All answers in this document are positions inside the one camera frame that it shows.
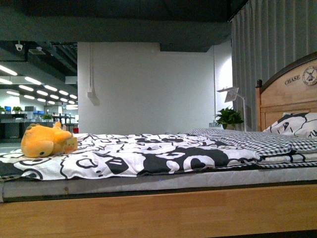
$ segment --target cartoon print bedding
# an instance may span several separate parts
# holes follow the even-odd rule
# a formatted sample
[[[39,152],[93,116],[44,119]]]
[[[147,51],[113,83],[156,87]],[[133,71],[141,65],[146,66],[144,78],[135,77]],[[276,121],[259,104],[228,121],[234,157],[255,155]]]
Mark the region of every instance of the cartoon print bedding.
[[[76,134],[76,137],[78,150],[67,155],[30,159],[21,150],[1,153],[0,180],[136,177],[206,168],[235,169],[265,160],[241,145],[202,135]]]

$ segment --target ceiling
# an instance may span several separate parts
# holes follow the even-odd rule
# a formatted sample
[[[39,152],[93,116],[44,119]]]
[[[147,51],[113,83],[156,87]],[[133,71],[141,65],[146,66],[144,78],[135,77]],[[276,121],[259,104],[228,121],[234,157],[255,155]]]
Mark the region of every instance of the ceiling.
[[[0,0],[0,65],[18,73],[11,77],[16,84],[0,89],[26,94],[18,83],[29,76],[42,82],[41,90],[48,84],[77,95],[77,42],[155,42],[161,51],[207,52],[230,39],[229,20],[246,2]]]

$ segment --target white mattress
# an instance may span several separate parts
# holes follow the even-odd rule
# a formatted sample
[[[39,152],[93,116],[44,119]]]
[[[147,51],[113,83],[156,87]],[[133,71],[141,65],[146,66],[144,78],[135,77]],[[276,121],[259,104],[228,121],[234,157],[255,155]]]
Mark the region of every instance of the white mattress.
[[[317,180],[317,167],[219,171],[199,174],[155,175],[137,178],[7,181],[0,183],[0,202],[6,198],[149,191],[178,188],[223,187]]]

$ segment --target curtain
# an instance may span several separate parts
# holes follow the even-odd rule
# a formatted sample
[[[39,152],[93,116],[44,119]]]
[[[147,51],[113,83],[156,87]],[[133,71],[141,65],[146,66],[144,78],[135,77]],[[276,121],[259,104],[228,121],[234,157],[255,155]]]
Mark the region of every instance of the curtain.
[[[316,51],[317,0],[249,0],[232,19],[233,85],[246,97],[248,131],[257,129],[257,80]],[[242,113],[242,100],[234,107]]]

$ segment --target stuffed duck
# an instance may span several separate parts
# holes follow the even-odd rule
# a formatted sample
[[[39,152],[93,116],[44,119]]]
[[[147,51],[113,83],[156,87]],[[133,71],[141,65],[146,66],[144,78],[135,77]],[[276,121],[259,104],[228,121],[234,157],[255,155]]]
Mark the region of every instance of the stuffed duck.
[[[77,150],[77,138],[61,129],[59,121],[53,128],[32,123],[25,130],[21,150],[29,158],[68,154]]]

